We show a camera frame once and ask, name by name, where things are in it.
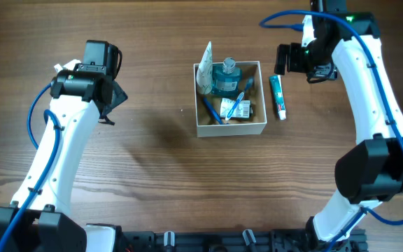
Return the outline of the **blue white toothpaste tube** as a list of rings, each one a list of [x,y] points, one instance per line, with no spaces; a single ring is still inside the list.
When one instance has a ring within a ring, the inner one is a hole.
[[[276,110],[277,110],[279,119],[285,120],[286,119],[286,109],[285,109],[285,102],[284,102],[284,98],[283,98],[281,77],[279,75],[270,76],[269,82],[270,82],[273,96],[275,99],[275,105],[276,105]]]

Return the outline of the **blue white toothbrush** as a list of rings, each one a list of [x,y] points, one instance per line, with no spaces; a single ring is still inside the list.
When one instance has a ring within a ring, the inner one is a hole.
[[[254,86],[254,82],[255,82],[255,80],[254,80],[253,77],[250,77],[250,78],[246,81],[246,86],[245,86],[245,88],[244,88],[243,91],[239,94],[239,96],[236,98],[236,101],[235,101],[235,103],[233,104],[233,106],[231,107],[231,109],[229,110],[228,114],[226,115],[225,120],[230,120],[230,119],[231,119],[231,117],[232,117],[232,115],[233,115],[233,113],[234,113],[236,107],[240,104],[240,102],[241,102],[242,99],[244,98],[245,93],[246,93],[249,89],[251,89],[251,88]]]

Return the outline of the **green white soap pack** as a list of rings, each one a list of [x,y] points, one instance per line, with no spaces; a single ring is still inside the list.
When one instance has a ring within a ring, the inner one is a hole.
[[[220,103],[220,117],[226,118],[234,104],[235,104],[235,101],[228,99],[228,98],[222,98],[222,101]],[[248,120],[251,118],[252,114],[253,114],[253,110],[252,110],[251,102],[249,100],[242,100],[236,106],[236,108],[232,112],[232,115],[230,118]]]

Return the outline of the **blue mouthwash bottle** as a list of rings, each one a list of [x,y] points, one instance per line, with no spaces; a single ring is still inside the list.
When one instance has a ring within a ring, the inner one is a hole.
[[[222,64],[214,64],[212,93],[221,97],[238,95],[241,77],[242,71],[232,57],[225,58]]]

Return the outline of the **white leaf-print tube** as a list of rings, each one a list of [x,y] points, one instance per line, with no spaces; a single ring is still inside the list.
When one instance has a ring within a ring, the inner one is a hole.
[[[211,42],[204,51],[196,72],[197,92],[201,95],[211,93],[213,86],[213,54]]]

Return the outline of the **blue disposable razor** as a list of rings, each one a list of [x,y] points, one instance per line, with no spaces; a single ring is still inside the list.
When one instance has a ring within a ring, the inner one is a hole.
[[[221,119],[221,117],[219,116],[219,114],[216,112],[216,110],[213,108],[213,106],[211,105],[211,103],[208,101],[208,99],[206,97],[202,98],[204,104],[206,105],[208,111],[211,113],[211,115],[214,117],[214,119],[220,124],[223,125],[223,121]]]

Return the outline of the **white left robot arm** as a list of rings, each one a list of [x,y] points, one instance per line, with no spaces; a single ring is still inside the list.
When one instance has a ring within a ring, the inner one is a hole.
[[[70,217],[71,191],[87,140],[96,124],[128,96],[115,82],[122,53],[89,40],[83,60],[56,68],[43,91],[52,97],[43,112],[45,131],[36,155],[8,206],[0,206],[0,251],[124,251],[118,225],[77,224]]]

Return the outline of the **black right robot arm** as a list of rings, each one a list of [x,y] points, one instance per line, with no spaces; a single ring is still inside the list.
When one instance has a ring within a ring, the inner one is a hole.
[[[403,114],[373,14],[350,12],[344,1],[312,1],[299,14],[302,42],[278,47],[275,73],[303,73],[309,83],[342,78],[355,121],[356,145],[334,168],[337,189],[302,238],[307,251],[337,251],[366,215],[403,193]]]

